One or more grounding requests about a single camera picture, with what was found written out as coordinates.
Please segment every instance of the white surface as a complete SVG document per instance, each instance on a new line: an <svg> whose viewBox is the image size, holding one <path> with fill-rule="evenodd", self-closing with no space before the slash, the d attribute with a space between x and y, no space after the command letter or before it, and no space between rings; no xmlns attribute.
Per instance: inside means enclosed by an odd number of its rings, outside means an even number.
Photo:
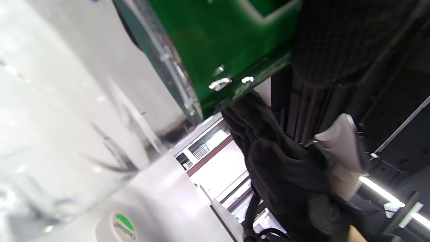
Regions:
<svg viewBox="0 0 430 242"><path fill-rule="evenodd" d="M241 204L235 208L231 214L238 220L239 223L245 220L246 211L249 207L249 202L251 201L252 194L249 195Z"/></svg>
<svg viewBox="0 0 430 242"><path fill-rule="evenodd" d="M218 197L246 171L242 151L230 142L191 176L193 183L202 185L212 197Z"/></svg>
<svg viewBox="0 0 430 242"><path fill-rule="evenodd" d="M229 208L234 202L238 200L249 188L251 187L251 179L248 179L242 186L240 186L225 202L222 203L224 208Z"/></svg>
<svg viewBox="0 0 430 242"><path fill-rule="evenodd" d="M206 146L209 150L215 149L221 142L227 138L227 134L224 130L218 130L208 141L206 141Z"/></svg>
<svg viewBox="0 0 430 242"><path fill-rule="evenodd" d="M92 212L32 242L96 242L95 226L111 211L130 217L139 233L138 242L233 241L171 156L142 171Z"/></svg>
<svg viewBox="0 0 430 242"><path fill-rule="evenodd" d="M200 186L200 188L209 198L215 212L223 220L225 226L230 230L236 241L243 242L243 226L233 215L231 215L231 213L226 208L221 205L221 203L219 203L215 198L211 197L202 186Z"/></svg>
<svg viewBox="0 0 430 242"><path fill-rule="evenodd" d="M356 127L351 115L343 113L327 130L316 134L315 139L345 168L362 174L363 167L359 160L355 132Z"/></svg>
<svg viewBox="0 0 430 242"><path fill-rule="evenodd" d="M112 3L105 2L0 1L0 177L47 216L80 214L123 185L126 174L98 165L119 167L106 137L139 168L149 165L120 103L104 89L117 77L144 74L132 71L136 51L124 44ZM130 53L130 63L113 67L109 59L121 60L115 52ZM67 199L72 202L56 206Z"/></svg>
<svg viewBox="0 0 430 242"><path fill-rule="evenodd" d="M236 180L234 180L233 183L231 183L224 191L221 192L218 197L216 197L217 201L221 201L224 199L230 192L232 192L247 176L249 176L249 172L245 171L243 172Z"/></svg>

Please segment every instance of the white wall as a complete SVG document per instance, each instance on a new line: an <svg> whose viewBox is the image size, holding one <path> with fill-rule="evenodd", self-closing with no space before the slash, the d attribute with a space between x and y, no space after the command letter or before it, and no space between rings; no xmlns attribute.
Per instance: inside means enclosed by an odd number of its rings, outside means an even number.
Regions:
<svg viewBox="0 0 430 242"><path fill-rule="evenodd" d="M201 185L211 197L216 198L235 179L246 171L242 151L234 141L191 176L191 181Z"/></svg>

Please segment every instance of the transparent plastic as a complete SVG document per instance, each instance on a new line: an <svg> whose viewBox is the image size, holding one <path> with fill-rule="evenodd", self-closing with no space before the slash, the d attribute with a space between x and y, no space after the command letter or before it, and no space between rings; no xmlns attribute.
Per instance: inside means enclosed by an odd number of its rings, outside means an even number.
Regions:
<svg viewBox="0 0 430 242"><path fill-rule="evenodd" d="M2 242L85 213L203 119L192 88L165 86L110 1L6 1L0 22Z"/></svg>

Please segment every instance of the gloved hand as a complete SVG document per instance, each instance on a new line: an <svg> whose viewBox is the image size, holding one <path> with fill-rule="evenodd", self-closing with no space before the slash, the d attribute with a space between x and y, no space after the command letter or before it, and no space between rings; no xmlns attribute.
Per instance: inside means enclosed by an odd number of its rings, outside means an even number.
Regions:
<svg viewBox="0 0 430 242"><path fill-rule="evenodd" d="M293 241L344 242L351 224L361 232L360 212L331 192L324 161L284 135L257 93L222 115L245 156L255 192Z"/></svg>

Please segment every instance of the sticker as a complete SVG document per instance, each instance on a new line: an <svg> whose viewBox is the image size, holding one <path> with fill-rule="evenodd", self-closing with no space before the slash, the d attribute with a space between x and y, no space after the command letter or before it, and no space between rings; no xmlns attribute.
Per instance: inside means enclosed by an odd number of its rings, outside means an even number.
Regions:
<svg viewBox="0 0 430 242"><path fill-rule="evenodd" d="M134 226L128 218L122 214L113 217L114 230L123 242L136 241Z"/></svg>

